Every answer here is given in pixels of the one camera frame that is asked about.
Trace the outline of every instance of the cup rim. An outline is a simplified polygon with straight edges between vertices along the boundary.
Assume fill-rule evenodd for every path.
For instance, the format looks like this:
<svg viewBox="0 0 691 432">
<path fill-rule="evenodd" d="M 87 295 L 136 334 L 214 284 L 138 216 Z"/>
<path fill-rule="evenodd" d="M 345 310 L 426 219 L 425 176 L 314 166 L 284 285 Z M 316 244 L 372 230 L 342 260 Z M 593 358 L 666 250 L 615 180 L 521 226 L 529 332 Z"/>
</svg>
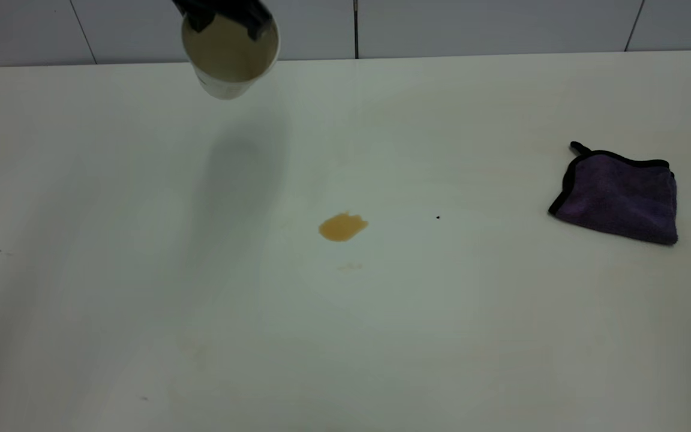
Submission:
<svg viewBox="0 0 691 432">
<path fill-rule="evenodd" d="M 191 56 L 188 54 L 188 49 L 186 48 L 186 41 L 183 39 L 183 30 L 184 30 L 186 25 L 188 25 L 188 19 L 186 17 L 183 17 L 183 22 L 181 23 L 181 45 L 183 46 L 183 50 L 186 52 L 186 57 L 188 58 L 188 62 L 195 69 L 198 69 L 200 72 L 205 74 L 205 76 L 208 76 L 211 79 L 214 79 L 215 81 L 219 81 L 223 84 L 247 85 L 247 84 L 253 83 L 253 82 L 261 79 L 261 77 L 266 76 L 271 71 L 271 69 L 274 68 L 274 65 L 276 65 L 277 60 L 279 60 L 279 52 L 282 51 L 282 34 L 279 31 L 279 25 L 277 25 L 277 20 L 274 19 L 274 17 L 271 17 L 271 28 L 269 28 L 269 30 L 272 32 L 276 32 L 276 34 L 277 34 L 277 46 L 276 46 L 276 52 L 274 53 L 274 59 L 271 60 L 271 63 L 269 63 L 266 70 L 263 71 L 262 74 L 259 74 L 257 77 L 253 77 L 253 79 L 249 79 L 247 81 L 223 81 L 222 79 L 219 79 L 219 77 L 214 77 L 214 76 L 211 76 L 210 74 L 206 73 L 202 68 L 197 66 L 197 64 L 194 63 L 194 61 L 191 60 Z"/>
</svg>

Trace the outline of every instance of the tile grout line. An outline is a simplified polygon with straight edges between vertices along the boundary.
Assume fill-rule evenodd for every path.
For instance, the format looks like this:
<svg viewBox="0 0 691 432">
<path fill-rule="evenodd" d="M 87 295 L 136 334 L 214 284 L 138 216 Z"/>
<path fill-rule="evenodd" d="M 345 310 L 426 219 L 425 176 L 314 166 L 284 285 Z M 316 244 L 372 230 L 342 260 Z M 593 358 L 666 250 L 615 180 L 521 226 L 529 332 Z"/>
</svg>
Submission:
<svg viewBox="0 0 691 432">
<path fill-rule="evenodd" d="M 359 0 L 353 0 L 353 45 L 354 55 L 359 58 Z"/>
<path fill-rule="evenodd" d="M 79 29 L 82 30 L 82 36 L 85 37 L 85 42 L 87 42 L 87 48 L 90 50 L 90 55 L 92 56 L 92 60 L 95 62 L 95 65 L 98 63 L 98 60 L 95 58 L 95 53 L 92 52 L 92 47 L 90 46 L 90 41 L 87 39 L 87 33 L 85 33 L 85 28 L 82 26 L 82 20 L 79 19 L 79 14 L 76 13 L 76 8 L 74 7 L 74 1 L 73 0 L 68 0 L 68 3 L 71 4 L 71 9 L 74 9 L 74 16 L 76 17 L 76 22 L 79 22 Z"/>
<path fill-rule="evenodd" d="M 641 10 L 644 9 L 644 2 L 647 0 L 641 0 L 641 5 L 639 5 L 639 11 L 636 13 L 636 19 L 633 20 L 633 27 L 631 28 L 631 33 L 628 35 L 628 41 L 626 42 L 626 48 L 623 49 L 624 52 L 628 51 L 628 46 L 631 45 L 631 39 L 633 38 L 633 33 L 636 32 L 636 24 L 639 23 L 639 17 L 641 17 Z"/>
</svg>

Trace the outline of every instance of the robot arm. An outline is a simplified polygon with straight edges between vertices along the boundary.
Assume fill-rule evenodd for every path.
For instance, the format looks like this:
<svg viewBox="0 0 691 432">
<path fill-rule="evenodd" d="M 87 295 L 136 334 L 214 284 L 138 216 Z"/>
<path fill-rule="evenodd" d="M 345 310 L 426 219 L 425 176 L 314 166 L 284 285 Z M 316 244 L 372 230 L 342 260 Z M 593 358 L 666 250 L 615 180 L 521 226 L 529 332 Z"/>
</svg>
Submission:
<svg viewBox="0 0 691 432">
<path fill-rule="evenodd" d="M 194 30 L 201 32 L 221 14 L 247 28 L 253 41 L 271 27 L 271 12 L 259 0 L 173 0 Z"/>
</svg>

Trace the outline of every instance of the small stain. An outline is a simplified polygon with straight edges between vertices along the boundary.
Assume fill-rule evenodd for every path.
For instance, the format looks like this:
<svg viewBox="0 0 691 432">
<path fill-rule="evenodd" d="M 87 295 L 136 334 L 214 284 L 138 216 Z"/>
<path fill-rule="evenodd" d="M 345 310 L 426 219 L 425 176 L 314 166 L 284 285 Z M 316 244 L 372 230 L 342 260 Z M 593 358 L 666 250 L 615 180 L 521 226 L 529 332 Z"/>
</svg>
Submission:
<svg viewBox="0 0 691 432">
<path fill-rule="evenodd" d="M 319 225 L 319 233 L 329 241 L 348 241 L 369 225 L 361 216 L 340 213 Z"/>
<path fill-rule="evenodd" d="M 352 271 L 359 270 L 360 268 L 362 268 L 362 265 L 360 265 L 360 263 L 349 262 L 348 265 L 338 267 L 338 270 L 342 271 L 343 273 L 351 273 Z"/>
</svg>

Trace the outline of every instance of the wall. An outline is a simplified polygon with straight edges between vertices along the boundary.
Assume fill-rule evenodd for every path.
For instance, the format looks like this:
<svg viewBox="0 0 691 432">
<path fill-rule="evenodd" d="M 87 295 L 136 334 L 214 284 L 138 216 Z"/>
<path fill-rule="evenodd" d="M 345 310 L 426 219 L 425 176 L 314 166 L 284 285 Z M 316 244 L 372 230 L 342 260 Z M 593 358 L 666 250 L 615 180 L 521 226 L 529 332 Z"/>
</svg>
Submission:
<svg viewBox="0 0 691 432">
<path fill-rule="evenodd" d="M 353 0 L 266 3 L 282 59 L 356 57 Z M 180 22 L 171 0 L 0 0 L 0 66 L 183 61 Z M 691 0 L 359 0 L 357 30 L 361 58 L 691 49 Z"/>
</svg>

